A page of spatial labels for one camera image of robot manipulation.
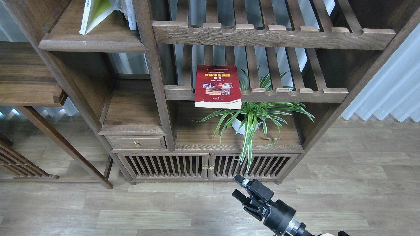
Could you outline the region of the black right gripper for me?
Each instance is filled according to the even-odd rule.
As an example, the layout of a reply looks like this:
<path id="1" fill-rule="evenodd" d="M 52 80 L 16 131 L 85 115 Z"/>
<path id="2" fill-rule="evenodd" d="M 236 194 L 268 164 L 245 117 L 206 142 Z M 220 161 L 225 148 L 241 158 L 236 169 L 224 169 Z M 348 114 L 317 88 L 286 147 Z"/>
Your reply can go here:
<path id="1" fill-rule="evenodd" d="M 272 230 L 275 236 L 298 235 L 300 223 L 294 219 L 295 209 L 282 200 L 273 202 L 273 191 L 255 178 L 249 180 L 237 174 L 233 180 L 249 194 L 249 197 L 246 197 L 237 189 L 232 193 L 232 196 L 242 203 L 246 212 L 259 221 L 264 218 L 263 224 Z"/>

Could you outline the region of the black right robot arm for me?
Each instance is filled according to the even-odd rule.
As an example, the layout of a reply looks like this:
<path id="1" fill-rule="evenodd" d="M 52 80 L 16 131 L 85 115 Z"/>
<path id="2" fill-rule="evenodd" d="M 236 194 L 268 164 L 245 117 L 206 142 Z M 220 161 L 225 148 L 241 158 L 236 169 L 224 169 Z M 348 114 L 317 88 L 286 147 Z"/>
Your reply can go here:
<path id="1" fill-rule="evenodd" d="M 239 200 L 243 209 L 259 221 L 263 221 L 275 236 L 312 236 L 306 230 L 306 224 L 295 220 L 296 210 L 282 200 L 271 199 L 274 192 L 256 178 L 250 180 L 237 174 L 233 179 L 243 187 L 249 197 L 239 190 L 232 196 Z"/>

